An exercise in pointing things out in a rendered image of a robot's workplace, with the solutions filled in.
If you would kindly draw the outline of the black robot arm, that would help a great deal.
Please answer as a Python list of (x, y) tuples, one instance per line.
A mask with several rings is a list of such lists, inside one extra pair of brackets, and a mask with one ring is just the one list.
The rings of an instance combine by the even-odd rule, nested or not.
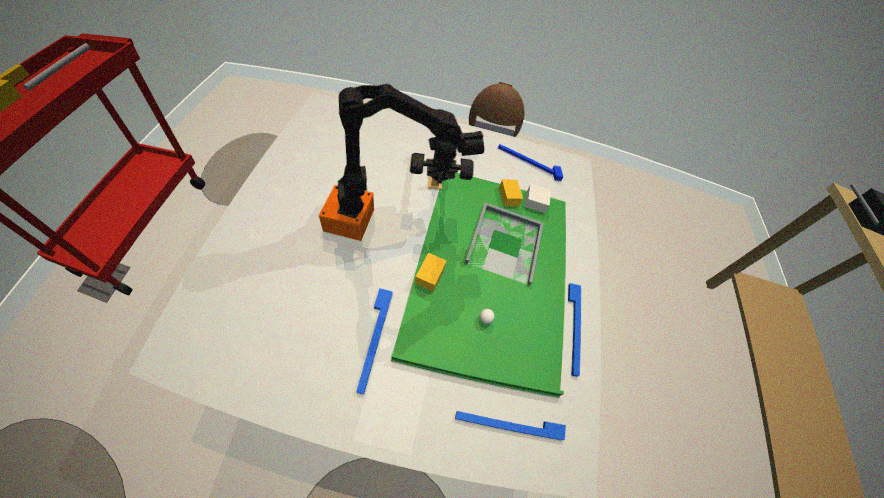
[[(367, 98), (372, 100), (364, 103), (363, 99)], [(360, 166), (360, 128), (363, 118), (383, 109), (390, 108), (425, 125), (436, 136), (428, 142), (438, 160), (456, 159), (457, 147), (462, 156), (484, 153), (482, 131), (462, 133), (452, 112), (432, 109), (390, 84), (347, 87), (340, 92), (338, 100), (347, 156), (344, 175), (337, 181), (340, 206), (337, 212), (341, 215), (357, 219), (363, 209), (361, 196), (367, 191), (367, 174), (365, 165)]]

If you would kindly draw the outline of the green flat mat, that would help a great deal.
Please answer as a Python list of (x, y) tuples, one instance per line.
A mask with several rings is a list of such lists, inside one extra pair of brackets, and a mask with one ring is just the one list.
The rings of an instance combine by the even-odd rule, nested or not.
[[(442, 181), (394, 354), (460, 370), (561, 389), (566, 206), (550, 198), (545, 213), (503, 207), (499, 183), (473, 177)], [(544, 223), (530, 285), (465, 263), (484, 204)], [(434, 289), (415, 284), (428, 253), (446, 260)], [(470, 265), (474, 264), (474, 265)], [(476, 267), (482, 266), (482, 267)], [(494, 320), (484, 324), (484, 309)]]

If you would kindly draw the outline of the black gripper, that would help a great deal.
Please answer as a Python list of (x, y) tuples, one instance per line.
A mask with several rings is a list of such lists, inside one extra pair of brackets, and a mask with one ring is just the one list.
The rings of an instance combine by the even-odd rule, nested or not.
[(413, 153), (409, 172), (412, 174), (422, 174), (423, 166), (427, 166), (427, 176), (430, 176), (437, 181), (438, 172), (442, 172), (442, 181), (445, 181), (455, 179), (455, 172), (458, 173), (458, 170), (461, 170), (460, 178), (471, 180), (474, 175), (473, 161), (461, 158), (461, 164), (456, 163), (457, 161), (454, 160), (454, 158), (449, 161), (438, 160), (435, 153), (433, 159), (426, 159), (426, 161), (424, 161), (424, 154)]

